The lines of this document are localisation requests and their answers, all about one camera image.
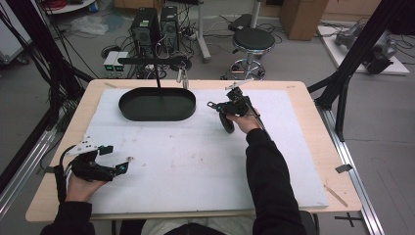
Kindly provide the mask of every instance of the hand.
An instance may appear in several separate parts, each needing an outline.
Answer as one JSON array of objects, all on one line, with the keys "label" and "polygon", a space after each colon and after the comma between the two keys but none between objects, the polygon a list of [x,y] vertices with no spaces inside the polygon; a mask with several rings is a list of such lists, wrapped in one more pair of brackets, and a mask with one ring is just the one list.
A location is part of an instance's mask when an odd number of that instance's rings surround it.
[{"label": "hand", "polygon": [[260,128],[258,121],[251,111],[247,112],[243,117],[227,115],[226,118],[235,121],[238,124],[239,128],[246,134],[248,134],[248,132],[253,129]]},{"label": "hand", "polygon": [[105,181],[93,180],[92,182],[76,177],[73,173],[69,178],[66,202],[88,202],[92,195],[104,184]]}]

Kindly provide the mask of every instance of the black oval tray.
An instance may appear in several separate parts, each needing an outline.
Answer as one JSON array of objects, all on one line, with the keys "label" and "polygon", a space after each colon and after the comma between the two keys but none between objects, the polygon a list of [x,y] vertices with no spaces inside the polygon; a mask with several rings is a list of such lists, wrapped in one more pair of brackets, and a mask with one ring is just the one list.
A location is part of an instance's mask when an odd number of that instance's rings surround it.
[{"label": "black oval tray", "polygon": [[139,87],[123,94],[118,106],[129,120],[183,120],[195,112],[196,97],[183,88]]}]

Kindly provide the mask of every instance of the floor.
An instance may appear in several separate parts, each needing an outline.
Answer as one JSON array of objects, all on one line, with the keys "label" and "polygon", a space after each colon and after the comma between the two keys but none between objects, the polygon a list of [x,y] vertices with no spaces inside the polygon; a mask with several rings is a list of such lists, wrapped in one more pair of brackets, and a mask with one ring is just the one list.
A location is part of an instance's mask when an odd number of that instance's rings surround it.
[{"label": "floor", "polygon": [[[106,20],[114,11],[111,4],[105,5],[99,13]],[[71,20],[90,15],[88,11],[58,16],[57,21],[65,27]],[[105,36],[92,36],[76,32],[68,36],[70,43],[98,76],[105,77],[101,51],[114,43],[120,44],[127,36],[130,26],[128,15],[122,15],[123,23],[113,21],[113,28]],[[261,18],[259,24],[279,26],[277,19]],[[230,35],[223,18],[211,17],[205,20],[210,34]],[[288,40],[283,32],[275,32],[281,38],[273,51],[261,59],[266,67],[267,80],[300,80],[312,85],[331,75],[335,64],[319,37],[311,41]],[[415,40],[405,37],[415,45]],[[229,37],[207,36],[206,42],[211,53],[211,61],[203,63],[197,43],[188,71],[190,79],[219,79],[230,64],[245,57],[234,50]],[[406,64],[410,74],[369,75],[356,73],[349,85],[345,139],[354,159],[375,212],[380,219],[385,234],[415,234],[415,49],[397,52],[396,57]],[[74,65],[88,74],[91,71],[69,50]],[[175,79],[176,72],[169,70],[166,79]],[[317,98],[321,91],[311,94]],[[48,86],[42,80],[33,63],[28,66],[11,64],[0,70],[0,172],[15,155],[34,126],[48,109]],[[53,151],[44,163],[53,156]],[[36,234],[45,225],[29,223],[24,215],[41,175],[33,174],[20,194],[0,221],[0,234]],[[360,218],[358,212],[350,214]],[[369,234],[361,220],[345,220],[345,213],[319,214],[321,234]],[[94,221],[97,234],[111,234],[111,223]]]}]

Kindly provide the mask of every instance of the stool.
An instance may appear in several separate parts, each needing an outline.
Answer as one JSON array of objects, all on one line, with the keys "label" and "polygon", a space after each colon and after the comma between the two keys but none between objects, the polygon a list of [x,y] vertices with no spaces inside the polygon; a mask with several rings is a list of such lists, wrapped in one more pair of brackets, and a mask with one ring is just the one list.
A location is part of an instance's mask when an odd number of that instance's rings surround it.
[{"label": "stool", "polygon": [[246,59],[236,61],[230,67],[229,73],[234,79],[257,79],[265,78],[265,68],[258,61],[254,61],[254,56],[262,56],[275,45],[274,36],[262,29],[245,27],[235,32],[233,44],[236,50],[248,54]]}]

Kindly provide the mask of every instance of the wooden table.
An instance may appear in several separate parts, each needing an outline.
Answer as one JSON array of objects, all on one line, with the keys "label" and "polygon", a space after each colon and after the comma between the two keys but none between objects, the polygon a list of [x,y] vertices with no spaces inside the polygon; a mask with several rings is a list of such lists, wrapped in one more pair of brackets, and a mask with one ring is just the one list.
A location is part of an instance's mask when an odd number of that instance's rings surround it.
[{"label": "wooden table", "polygon": [[[222,80],[191,80],[191,89],[223,89],[231,81]],[[99,79],[89,83],[86,92],[76,109],[65,136],[51,162],[51,166],[59,163],[62,152],[71,145],[79,143],[89,122],[100,102],[102,93],[106,89],[136,88],[156,86],[154,80],[110,80]],[[162,80],[162,87],[180,87],[175,80]],[[313,209],[310,212],[357,212],[361,210],[361,203],[346,172],[337,173],[335,168],[342,165],[338,152],[327,132],[327,129],[318,114],[313,100],[305,85],[299,81],[252,81],[243,86],[247,89],[275,89],[286,90],[297,115],[301,131],[307,142],[314,164],[324,185],[329,199],[329,207]],[[73,157],[64,161],[67,164]],[[32,222],[53,221],[58,211],[58,199],[54,175],[44,176],[37,193],[26,213],[26,219]],[[156,218],[156,217],[184,217],[184,216],[219,216],[219,215],[247,215],[254,211],[199,211],[192,213],[146,213],[146,214],[94,214],[92,219],[123,219],[123,218]]]}]

